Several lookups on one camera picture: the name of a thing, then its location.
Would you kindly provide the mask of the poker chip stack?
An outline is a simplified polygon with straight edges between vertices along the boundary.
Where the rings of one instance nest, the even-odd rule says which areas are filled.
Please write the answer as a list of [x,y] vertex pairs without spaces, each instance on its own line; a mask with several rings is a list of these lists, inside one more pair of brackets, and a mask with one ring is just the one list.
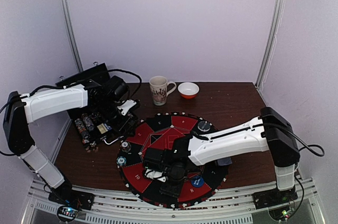
[[116,163],[118,167],[125,167],[127,165],[127,159],[124,156],[118,156]]
[[128,142],[128,141],[123,141],[123,142],[121,142],[121,144],[120,144],[120,148],[121,148],[121,150],[122,150],[124,153],[129,153],[130,150],[131,150],[131,148],[132,148],[132,146],[131,146],[130,142]]

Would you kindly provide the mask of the blue small blind button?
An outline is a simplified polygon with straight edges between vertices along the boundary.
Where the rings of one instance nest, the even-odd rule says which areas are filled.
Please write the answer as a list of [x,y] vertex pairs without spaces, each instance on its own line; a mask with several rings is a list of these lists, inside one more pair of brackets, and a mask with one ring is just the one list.
[[204,179],[200,175],[191,178],[190,181],[192,186],[195,188],[200,188],[204,185]]

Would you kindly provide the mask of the clear dealer button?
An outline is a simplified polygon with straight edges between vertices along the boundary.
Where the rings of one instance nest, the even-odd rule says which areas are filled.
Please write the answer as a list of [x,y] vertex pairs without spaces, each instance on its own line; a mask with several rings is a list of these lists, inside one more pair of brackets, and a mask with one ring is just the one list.
[[211,124],[205,120],[200,121],[198,123],[198,130],[200,130],[201,132],[208,132],[211,129]]

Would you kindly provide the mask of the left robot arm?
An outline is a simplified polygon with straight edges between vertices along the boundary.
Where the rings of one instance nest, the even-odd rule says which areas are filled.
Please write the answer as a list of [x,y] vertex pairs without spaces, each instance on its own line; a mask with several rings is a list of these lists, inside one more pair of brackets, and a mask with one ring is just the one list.
[[65,205],[76,200],[72,184],[61,171],[36,146],[29,131],[29,124],[46,116],[63,111],[88,107],[98,112],[104,123],[118,137],[127,137],[135,132],[137,118],[133,111],[139,101],[128,97],[130,89],[118,76],[100,84],[93,79],[83,79],[63,86],[43,85],[29,94],[10,93],[5,111],[3,129],[11,155],[21,158],[51,188]]

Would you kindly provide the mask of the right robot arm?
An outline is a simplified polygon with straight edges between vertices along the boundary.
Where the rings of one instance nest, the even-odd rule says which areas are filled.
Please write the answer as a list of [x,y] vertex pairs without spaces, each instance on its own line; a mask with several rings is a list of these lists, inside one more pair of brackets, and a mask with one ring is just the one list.
[[162,194],[178,197],[188,171],[194,167],[239,154],[270,151],[277,181],[270,197],[280,204],[295,186],[294,172],[300,160],[297,144],[301,143],[318,157],[325,155],[299,138],[291,124],[271,107],[262,108],[260,116],[235,127],[211,132],[205,130],[206,126],[208,123],[204,122],[198,130],[175,139],[170,150],[146,150],[145,177],[161,181]]

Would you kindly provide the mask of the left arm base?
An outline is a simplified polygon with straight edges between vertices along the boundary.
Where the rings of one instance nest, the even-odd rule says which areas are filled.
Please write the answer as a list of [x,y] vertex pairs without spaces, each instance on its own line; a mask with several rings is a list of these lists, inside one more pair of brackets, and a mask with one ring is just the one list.
[[57,217],[63,223],[74,221],[83,210],[91,210],[94,194],[77,191],[70,187],[54,189],[48,185],[50,192],[48,200],[60,204]]

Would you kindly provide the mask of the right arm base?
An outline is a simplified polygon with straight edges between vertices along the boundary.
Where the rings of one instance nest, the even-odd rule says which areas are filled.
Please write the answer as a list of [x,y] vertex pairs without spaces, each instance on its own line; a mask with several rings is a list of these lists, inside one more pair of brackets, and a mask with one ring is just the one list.
[[277,188],[256,192],[252,195],[256,209],[268,208],[269,216],[275,221],[287,221],[294,212],[291,203],[298,198],[295,187],[286,191]]

